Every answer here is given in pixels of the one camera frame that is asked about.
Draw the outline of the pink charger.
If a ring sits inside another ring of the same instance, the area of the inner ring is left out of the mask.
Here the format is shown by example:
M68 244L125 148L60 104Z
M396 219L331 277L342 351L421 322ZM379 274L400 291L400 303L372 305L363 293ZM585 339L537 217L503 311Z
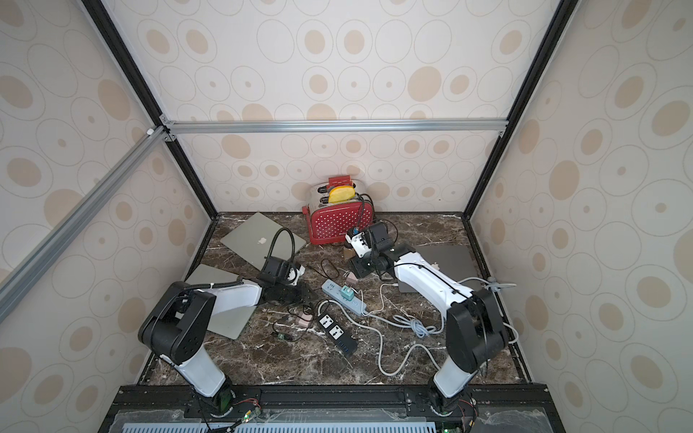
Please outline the pink charger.
M309 328L312 325L313 316L307 313L301 313L296 319L296 324L302 328Z
M348 274L348 276L346 277L346 284L347 284L348 286L354 286L354 285L356 285L357 283L358 283L357 276L355 276L355 274L353 274L353 272L350 272L350 273Z

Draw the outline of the white power strip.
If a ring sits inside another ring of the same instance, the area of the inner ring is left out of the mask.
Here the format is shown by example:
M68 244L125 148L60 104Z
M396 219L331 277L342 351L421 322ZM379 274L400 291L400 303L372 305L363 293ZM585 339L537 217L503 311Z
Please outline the white power strip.
M325 283L321 286L321 290L328 295L331 299L334 301L337 301L337 303L341 304L345 309L352 311L354 314L359 315L359 316L364 316L367 314L367 309L366 309L366 303L362 301L357 296L357 293L355 292L355 298L353 301L346 301L343 299L340 295L340 289L344 285L339 285L335 283L335 281L332 280L326 280Z

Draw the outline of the black power strip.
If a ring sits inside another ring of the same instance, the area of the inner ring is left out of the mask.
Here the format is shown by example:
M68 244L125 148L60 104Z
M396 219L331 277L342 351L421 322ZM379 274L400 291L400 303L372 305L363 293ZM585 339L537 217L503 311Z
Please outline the black power strip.
M352 335L337 323L330 314L325 313L319 316L319 326L325 331L328 339L332 341L340 352L346 357L354 355L357 351L357 341Z

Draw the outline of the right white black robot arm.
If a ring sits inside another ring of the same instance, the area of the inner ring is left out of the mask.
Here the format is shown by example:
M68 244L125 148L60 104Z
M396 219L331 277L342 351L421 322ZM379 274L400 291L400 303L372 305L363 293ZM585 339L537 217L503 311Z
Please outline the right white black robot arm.
M356 276L388 274L441 313L448 356L430 380L429 400L436 411L449 411L480 368L510 343L496 296L487 287L473 290L458 283L413 247L397 245L382 222L349 229L345 238L356 253L350 260Z

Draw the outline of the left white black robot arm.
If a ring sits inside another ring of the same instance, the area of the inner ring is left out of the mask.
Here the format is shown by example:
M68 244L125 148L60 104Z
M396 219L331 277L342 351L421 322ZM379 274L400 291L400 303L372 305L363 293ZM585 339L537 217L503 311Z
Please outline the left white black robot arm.
M282 227L256 278L200 284L175 281L144 320L138 340L172 366L198 395L219 400L228 380L203 347L211 319L264 303L301 302L299 279L304 271L295 261L296 252L293 232Z

